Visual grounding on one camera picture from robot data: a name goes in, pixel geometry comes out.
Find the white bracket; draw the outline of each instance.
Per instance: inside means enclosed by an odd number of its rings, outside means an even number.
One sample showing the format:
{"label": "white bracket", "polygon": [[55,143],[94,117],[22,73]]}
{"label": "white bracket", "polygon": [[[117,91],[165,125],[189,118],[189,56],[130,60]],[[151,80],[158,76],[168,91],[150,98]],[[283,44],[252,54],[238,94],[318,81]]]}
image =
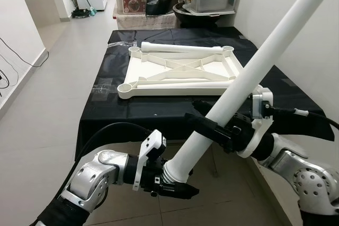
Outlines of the white bracket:
{"label": "white bracket", "polygon": [[142,168],[146,166],[148,154],[152,149],[159,149],[161,145],[166,144],[166,139],[158,130],[154,130],[147,138],[141,143],[139,159],[137,164],[136,177],[134,179],[133,191],[139,190]]}
{"label": "white bracket", "polygon": [[[256,91],[253,93],[253,112],[257,112],[261,116],[262,113],[262,102],[267,101],[270,106],[273,106],[273,93],[268,88],[263,88],[258,86]],[[255,130],[254,135],[247,145],[247,147],[238,152],[237,154],[240,157],[247,158],[251,156],[254,150],[259,145],[261,139],[263,138],[265,132],[273,123],[273,116],[261,119],[255,119],[252,121],[252,128]]]}

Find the black clamp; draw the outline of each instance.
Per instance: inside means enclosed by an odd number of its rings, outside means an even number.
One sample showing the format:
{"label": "black clamp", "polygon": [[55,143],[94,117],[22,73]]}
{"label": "black clamp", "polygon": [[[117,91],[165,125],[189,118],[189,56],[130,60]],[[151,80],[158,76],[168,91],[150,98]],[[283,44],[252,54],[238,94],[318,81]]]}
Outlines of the black clamp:
{"label": "black clamp", "polygon": [[224,128],[204,116],[186,113],[185,120],[194,131],[222,146],[226,153],[244,150],[254,134],[250,119],[239,113]]}
{"label": "black clamp", "polygon": [[181,198],[184,200],[189,200],[193,196],[199,194],[199,189],[186,184],[186,183],[165,183],[159,175],[154,177],[154,183],[151,189],[144,188],[145,192],[150,192],[152,197],[157,195],[172,197],[172,198]]}

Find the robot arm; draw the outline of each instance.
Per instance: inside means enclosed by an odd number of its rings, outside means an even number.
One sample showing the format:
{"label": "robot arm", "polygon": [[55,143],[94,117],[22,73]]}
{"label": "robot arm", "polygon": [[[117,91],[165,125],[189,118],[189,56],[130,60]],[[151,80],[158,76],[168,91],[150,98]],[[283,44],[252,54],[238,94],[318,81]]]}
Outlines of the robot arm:
{"label": "robot arm", "polygon": [[63,191],[45,208],[32,225],[80,226],[102,202],[109,185],[131,184],[151,196],[190,199],[199,190],[186,183],[166,183],[162,178],[166,139],[154,130],[141,144],[139,156],[113,150],[98,152],[84,164]]}
{"label": "robot arm", "polygon": [[[338,172],[308,162],[303,148],[276,133],[267,133],[272,116],[267,116],[265,110],[270,108],[272,95],[260,87],[255,94],[253,121],[238,113],[224,128],[201,116],[186,114],[186,120],[194,131],[217,142],[226,153],[252,156],[260,165],[283,177],[300,197],[304,225],[318,225],[318,220],[327,222],[325,225],[337,225]],[[204,113],[203,108],[211,106],[200,103],[195,107]],[[83,225],[112,184],[131,184],[134,191],[143,188],[154,197],[190,199],[197,195],[199,190],[193,186],[166,178],[166,160],[160,157],[165,149],[166,139],[154,130],[141,144],[139,156],[113,150],[98,152],[74,174],[60,195],[38,216],[35,225]]]}

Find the white plastic tube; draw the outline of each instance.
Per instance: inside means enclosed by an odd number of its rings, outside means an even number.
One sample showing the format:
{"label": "white plastic tube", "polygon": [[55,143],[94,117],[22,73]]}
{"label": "white plastic tube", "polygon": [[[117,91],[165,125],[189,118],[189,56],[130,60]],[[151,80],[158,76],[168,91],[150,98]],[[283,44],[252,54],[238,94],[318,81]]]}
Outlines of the white plastic tube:
{"label": "white plastic tube", "polygon": [[[207,114],[207,118],[218,122],[221,126],[228,123],[322,1],[297,0],[294,3],[253,58],[216,102]],[[165,164],[163,174],[165,180],[186,182],[188,173],[211,144],[211,140],[193,132],[173,159]]]}
{"label": "white plastic tube", "polygon": [[138,85],[138,88],[227,88],[233,80],[226,82],[190,82]]}
{"label": "white plastic tube", "polygon": [[141,43],[142,52],[199,52],[199,53],[211,53],[222,54],[224,51],[222,47],[197,47],[197,46],[184,46],[184,45],[171,45],[171,44],[157,44],[150,42]]}

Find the electrical cable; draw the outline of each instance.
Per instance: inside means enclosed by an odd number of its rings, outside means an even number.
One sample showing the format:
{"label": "electrical cable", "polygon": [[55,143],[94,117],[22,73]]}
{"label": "electrical cable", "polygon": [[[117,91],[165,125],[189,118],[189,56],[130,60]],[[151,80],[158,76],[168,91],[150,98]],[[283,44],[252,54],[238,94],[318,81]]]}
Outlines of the electrical cable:
{"label": "electrical cable", "polygon": [[147,138],[151,131],[146,128],[143,128],[139,125],[126,123],[126,122],[118,122],[109,124],[100,130],[98,130],[86,143],[86,145],[82,148],[81,152],[77,156],[71,170],[69,171],[68,175],[66,176],[63,184],[61,185],[60,189],[58,190],[55,198],[58,198],[59,195],[64,190],[65,186],[67,185],[68,181],[70,180],[73,172],[75,171],[77,165],[79,164],[81,158],[88,154],[90,151],[94,150],[95,148],[101,147],[106,144],[111,144],[112,139],[111,136],[108,134],[112,134],[115,132],[122,132],[125,135],[122,136],[122,139],[119,142],[128,142],[128,141],[141,141]]}
{"label": "electrical cable", "polygon": [[16,82],[15,82],[14,85],[10,85],[10,87],[14,87],[17,84],[17,82],[19,81],[19,73],[17,72],[17,70],[15,70],[14,66],[4,58],[4,56],[2,56],[0,54],[0,57],[2,57],[7,62],[7,64],[9,64],[12,67],[12,69],[16,72]]}
{"label": "electrical cable", "polygon": [[72,3],[74,4],[74,6],[75,6],[75,9],[77,9],[77,8],[78,8],[78,6],[75,4],[74,0],[71,0],[71,1],[72,1]]}
{"label": "electrical cable", "polygon": [[8,77],[5,75],[5,73],[4,73],[2,70],[0,70],[0,73],[4,76],[4,78],[6,79],[6,82],[7,82],[7,85],[4,86],[4,87],[0,87],[0,89],[8,88],[8,87],[10,86],[10,80],[8,79]]}
{"label": "electrical cable", "polygon": [[317,118],[323,119],[323,120],[327,121],[329,124],[331,124],[332,126],[336,127],[339,130],[339,124],[336,123],[335,121],[333,121],[332,119],[329,119],[329,118],[327,118],[325,116],[322,116],[320,114],[313,113],[313,112],[308,112],[308,117],[317,117]]}
{"label": "electrical cable", "polygon": [[40,65],[38,65],[38,66],[32,65],[31,63],[28,63],[22,57],[20,57],[20,55],[18,53],[16,53],[16,51],[13,50],[1,37],[0,37],[0,40],[6,45],[7,48],[9,48],[14,54],[16,54],[17,57],[20,58],[21,61],[25,62],[26,64],[30,65],[31,67],[41,67],[46,62],[46,60],[49,58],[49,51],[47,51],[47,58],[45,58],[44,61]]}
{"label": "electrical cable", "polygon": [[303,110],[299,110],[299,109],[280,109],[280,108],[276,108],[276,107],[269,107],[268,109],[265,109],[265,116],[275,116],[275,115],[300,115],[300,116],[304,116],[304,117],[313,117],[313,118],[319,118],[319,119],[323,119],[325,120],[327,123],[331,124],[332,126],[334,126],[335,128],[337,128],[339,130],[339,124],[336,123],[335,121],[333,121],[332,119],[329,119],[323,115],[317,114],[317,113],[313,113],[313,112],[309,112],[309,111],[303,111]]}

